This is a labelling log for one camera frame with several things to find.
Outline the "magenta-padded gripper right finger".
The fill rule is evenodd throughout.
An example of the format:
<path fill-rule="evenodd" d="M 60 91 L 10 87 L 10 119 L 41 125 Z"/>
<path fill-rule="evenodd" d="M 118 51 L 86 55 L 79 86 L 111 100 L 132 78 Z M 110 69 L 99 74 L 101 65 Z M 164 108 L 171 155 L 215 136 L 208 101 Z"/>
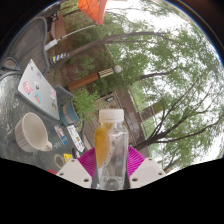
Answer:
<path fill-rule="evenodd" d="M 144 157 L 136 149 L 128 148 L 127 176 L 131 189 L 143 187 L 166 174 L 152 157 Z"/>

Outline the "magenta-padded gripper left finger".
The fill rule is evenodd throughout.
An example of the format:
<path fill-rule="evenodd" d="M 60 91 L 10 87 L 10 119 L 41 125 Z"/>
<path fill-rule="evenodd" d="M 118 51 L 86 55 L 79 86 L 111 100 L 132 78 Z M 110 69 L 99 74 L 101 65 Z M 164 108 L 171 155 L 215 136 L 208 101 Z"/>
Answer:
<path fill-rule="evenodd" d="M 92 148 L 78 159 L 70 159 L 58 172 L 57 176 L 83 188 L 91 188 L 95 174 L 95 149 Z"/>

